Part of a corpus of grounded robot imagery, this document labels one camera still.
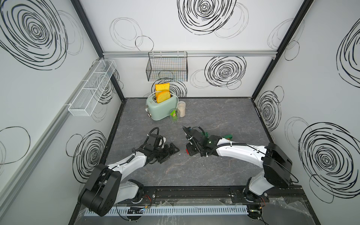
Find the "dark green long lego brick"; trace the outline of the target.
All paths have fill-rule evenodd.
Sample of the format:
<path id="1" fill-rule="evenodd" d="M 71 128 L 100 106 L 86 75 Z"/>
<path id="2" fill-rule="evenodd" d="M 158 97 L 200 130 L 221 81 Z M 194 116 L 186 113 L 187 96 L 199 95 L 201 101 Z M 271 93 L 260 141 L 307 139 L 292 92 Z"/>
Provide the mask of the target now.
<path id="1" fill-rule="evenodd" d="M 233 135 L 225 135 L 225 136 L 223 136 L 223 138 L 225 138 L 227 140 L 232 140 Z"/>

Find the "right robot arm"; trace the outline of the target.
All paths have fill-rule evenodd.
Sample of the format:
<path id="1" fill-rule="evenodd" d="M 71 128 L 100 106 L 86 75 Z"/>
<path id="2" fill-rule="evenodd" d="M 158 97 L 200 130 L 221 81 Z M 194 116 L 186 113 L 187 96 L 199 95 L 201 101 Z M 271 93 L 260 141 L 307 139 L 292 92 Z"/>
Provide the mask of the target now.
<path id="1" fill-rule="evenodd" d="M 189 143 L 186 145 L 190 156 L 218 156 L 242 160 L 258 166 L 262 170 L 255 177 L 248 179 L 242 191 L 248 202 L 255 202 L 273 188 L 288 188 L 295 182 L 291 179 L 292 161 L 274 143 L 267 146 L 233 142 L 221 136 L 206 136 L 205 132 L 195 127 L 182 127 Z"/>

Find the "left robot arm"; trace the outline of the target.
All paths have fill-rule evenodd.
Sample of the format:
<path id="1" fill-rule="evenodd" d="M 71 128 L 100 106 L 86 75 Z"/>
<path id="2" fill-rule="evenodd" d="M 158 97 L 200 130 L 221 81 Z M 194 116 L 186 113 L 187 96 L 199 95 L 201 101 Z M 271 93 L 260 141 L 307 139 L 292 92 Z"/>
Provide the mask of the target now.
<path id="1" fill-rule="evenodd" d="M 99 216 L 106 215 L 114 205 L 130 200 L 140 203 L 144 194 L 143 184 L 129 179 L 122 182 L 135 170 L 148 164 L 164 163 L 180 149 L 173 143 L 166 144 L 166 138 L 150 134 L 137 149 L 133 148 L 130 156 L 110 165 L 99 164 L 91 173 L 88 181 L 78 196 L 78 203 Z"/>

